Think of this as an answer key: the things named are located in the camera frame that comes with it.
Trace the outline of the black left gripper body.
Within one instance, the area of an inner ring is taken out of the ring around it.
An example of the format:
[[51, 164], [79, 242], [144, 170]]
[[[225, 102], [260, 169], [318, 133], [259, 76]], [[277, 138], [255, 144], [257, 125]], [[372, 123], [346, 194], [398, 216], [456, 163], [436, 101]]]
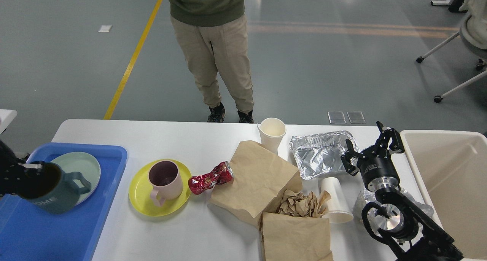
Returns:
[[25, 197], [26, 186], [23, 183], [25, 168], [22, 166], [29, 157], [21, 153], [18, 157], [3, 141], [0, 142], [0, 194], [19, 195]]

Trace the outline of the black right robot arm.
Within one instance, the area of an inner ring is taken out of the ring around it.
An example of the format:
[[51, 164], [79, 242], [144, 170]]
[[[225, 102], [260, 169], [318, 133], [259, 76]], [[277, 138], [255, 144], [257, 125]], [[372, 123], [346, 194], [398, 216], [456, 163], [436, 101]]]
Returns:
[[400, 191], [400, 177], [391, 156], [403, 153], [396, 129], [376, 122], [380, 135], [361, 152], [350, 140], [341, 155], [346, 172], [360, 173], [364, 188], [375, 195], [361, 211], [364, 228], [376, 241], [386, 244], [399, 261], [460, 261], [463, 253], [454, 239]]

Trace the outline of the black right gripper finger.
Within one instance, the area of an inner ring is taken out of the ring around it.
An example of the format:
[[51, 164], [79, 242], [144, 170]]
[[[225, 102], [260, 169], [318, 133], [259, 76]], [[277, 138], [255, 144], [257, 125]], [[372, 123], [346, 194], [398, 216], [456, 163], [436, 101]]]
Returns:
[[358, 160], [362, 159], [362, 153], [355, 151], [353, 143], [350, 139], [345, 140], [346, 151], [341, 155], [341, 161], [346, 172], [351, 176], [356, 176], [360, 169], [352, 164], [352, 159], [356, 158]]
[[394, 129], [384, 126], [381, 122], [376, 122], [379, 128], [379, 138], [375, 142], [376, 154], [392, 155], [404, 153], [404, 145], [400, 133]]

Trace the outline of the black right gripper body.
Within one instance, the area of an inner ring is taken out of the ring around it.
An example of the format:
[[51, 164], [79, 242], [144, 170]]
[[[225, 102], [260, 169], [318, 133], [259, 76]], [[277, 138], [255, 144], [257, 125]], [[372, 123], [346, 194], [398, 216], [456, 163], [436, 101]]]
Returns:
[[368, 191], [398, 188], [400, 178], [387, 147], [368, 147], [361, 154], [365, 157], [358, 159], [358, 168]]

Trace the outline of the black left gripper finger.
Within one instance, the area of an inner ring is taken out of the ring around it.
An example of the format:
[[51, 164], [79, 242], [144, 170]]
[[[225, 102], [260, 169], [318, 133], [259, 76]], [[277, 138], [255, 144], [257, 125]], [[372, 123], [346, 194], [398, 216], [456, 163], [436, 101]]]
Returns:
[[23, 172], [28, 178], [38, 178], [44, 174], [44, 161], [35, 161], [32, 163], [22, 163]]

